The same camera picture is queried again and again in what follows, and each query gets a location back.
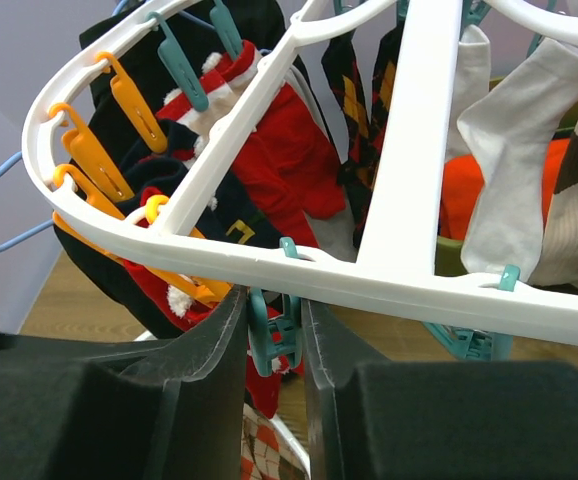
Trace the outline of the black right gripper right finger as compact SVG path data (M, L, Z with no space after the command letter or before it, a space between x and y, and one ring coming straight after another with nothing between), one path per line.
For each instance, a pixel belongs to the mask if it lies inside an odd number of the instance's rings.
M301 306L315 479L578 479L578 369L394 362Z

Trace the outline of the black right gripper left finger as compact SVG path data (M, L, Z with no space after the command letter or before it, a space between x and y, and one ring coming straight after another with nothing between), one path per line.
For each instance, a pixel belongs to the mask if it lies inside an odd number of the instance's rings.
M238 478L246 297L175 339L0 333L0 479Z

